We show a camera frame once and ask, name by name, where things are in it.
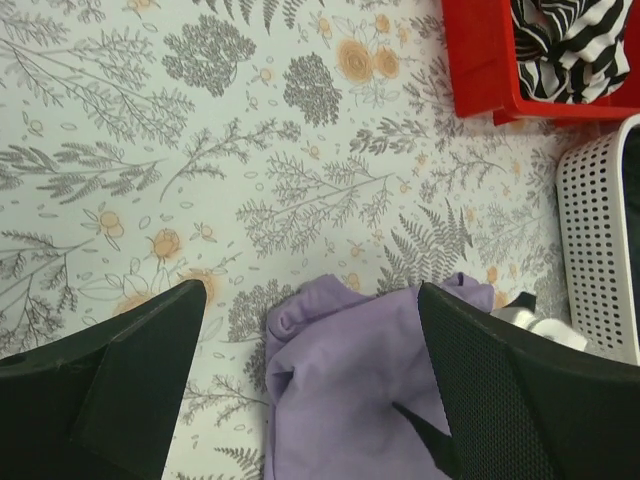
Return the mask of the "lilac purple t shirt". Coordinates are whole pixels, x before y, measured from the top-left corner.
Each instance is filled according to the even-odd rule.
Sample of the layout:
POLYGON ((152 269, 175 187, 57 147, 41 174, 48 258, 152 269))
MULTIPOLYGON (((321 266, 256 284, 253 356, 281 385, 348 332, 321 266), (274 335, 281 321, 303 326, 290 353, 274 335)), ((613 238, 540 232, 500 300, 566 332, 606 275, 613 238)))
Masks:
POLYGON ((379 297, 324 275, 266 320, 268 479, 438 479, 406 407, 446 431, 414 287, 379 297))

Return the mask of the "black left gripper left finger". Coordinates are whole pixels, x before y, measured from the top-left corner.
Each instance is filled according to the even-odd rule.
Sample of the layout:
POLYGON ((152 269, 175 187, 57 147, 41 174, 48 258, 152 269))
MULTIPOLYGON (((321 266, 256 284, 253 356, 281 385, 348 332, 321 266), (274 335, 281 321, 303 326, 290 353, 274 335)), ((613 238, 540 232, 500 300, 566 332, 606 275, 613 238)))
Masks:
POLYGON ((2 478, 161 478, 206 300, 188 280, 2 359, 2 478))

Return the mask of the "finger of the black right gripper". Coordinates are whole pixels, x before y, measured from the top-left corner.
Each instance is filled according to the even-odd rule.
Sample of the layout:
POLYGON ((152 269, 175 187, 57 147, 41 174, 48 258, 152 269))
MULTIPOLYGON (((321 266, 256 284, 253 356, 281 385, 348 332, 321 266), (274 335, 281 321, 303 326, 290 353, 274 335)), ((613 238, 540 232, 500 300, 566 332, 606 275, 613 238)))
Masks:
POLYGON ((460 475, 461 463, 452 437, 444 434, 405 406, 397 402, 393 402, 392 406, 412 425, 431 454, 435 466, 445 475, 460 475))

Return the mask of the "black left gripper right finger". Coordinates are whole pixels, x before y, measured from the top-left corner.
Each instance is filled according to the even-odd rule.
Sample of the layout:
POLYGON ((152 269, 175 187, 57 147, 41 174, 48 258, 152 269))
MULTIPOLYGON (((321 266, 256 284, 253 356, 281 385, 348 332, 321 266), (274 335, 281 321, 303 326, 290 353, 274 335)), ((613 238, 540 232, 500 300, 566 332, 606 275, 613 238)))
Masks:
POLYGON ((452 478, 638 478, 638 367, 542 338, 431 283, 417 303, 452 478))

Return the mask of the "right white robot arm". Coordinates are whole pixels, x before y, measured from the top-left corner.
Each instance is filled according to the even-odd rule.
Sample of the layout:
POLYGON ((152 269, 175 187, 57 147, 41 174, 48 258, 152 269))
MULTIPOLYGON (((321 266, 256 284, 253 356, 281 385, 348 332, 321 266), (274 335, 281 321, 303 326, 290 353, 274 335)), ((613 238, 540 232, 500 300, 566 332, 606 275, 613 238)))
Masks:
MULTIPOLYGON (((536 297, 522 292, 505 307, 494 308, 490 315, 560 345, 582 352, 586 350, 588 340, 584 335, 562 320, 538 318, 535 305, 536 297)), ((394 402, 393 407, 412 425, 431 454, 435 466, 447 477, 457 479, 461 467, 452 438, 405 406, 394 402)))

